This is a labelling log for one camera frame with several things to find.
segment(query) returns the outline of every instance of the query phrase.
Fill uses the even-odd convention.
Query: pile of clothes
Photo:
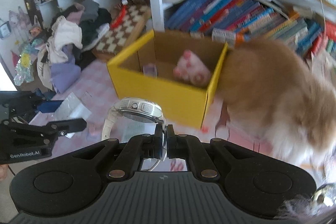
[[[85,52],[108,32],[111,21],[110,12],[92,0],[75,3],[58,13],[53,18],[50,37],[39,47],[37,56],[37,71],[43,85],[57,93],[65,92],[90,63],[85,60]]]

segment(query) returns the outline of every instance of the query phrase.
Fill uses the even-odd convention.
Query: metal rivet
[[[206,170],[203,170],[201,172],[201,175],[202,177],[205,177],[205,178],[215,178],[217,177],[218,173],[215,171],[215,170],[212,170],[212,169],[206,169]]]
[[[112,170],[111,172],[109,172],[109,176],[115,179],[120,179],[125,175],[125,172],[122,170]]]
[[[317,203],[318,204],[322,204],[323,202],[324,202],[324,196],[321,194],[321,195],[319,195],[318,197],[317,197]]]

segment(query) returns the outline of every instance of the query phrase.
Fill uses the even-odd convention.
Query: brown fur
[[[274,156],[299,164],[315,153],[320,161],[335,145],[333,89],[280,42],[254,40],[229,52],[218,91],[231,122],[278,145]]]

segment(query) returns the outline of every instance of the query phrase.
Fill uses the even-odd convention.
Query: pink plush toy
[[[185,50],[173,71],[174,77],[205,88],[210,82],[211,72],[192,51]]]

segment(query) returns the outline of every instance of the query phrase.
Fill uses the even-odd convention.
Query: storage box
[[[173,69],[191,50],[213,72],[206,89],[179,82]],[[111,59],[108,70],[118,97],[138,97],[156,102],[164,116],[182,125],[201,128],[205,113],[212,103],[226,55],[227,44],[210,38],[195,39],[189,34],[151,31]],[[145,76],[142,67],[155,63],[158,77]]]

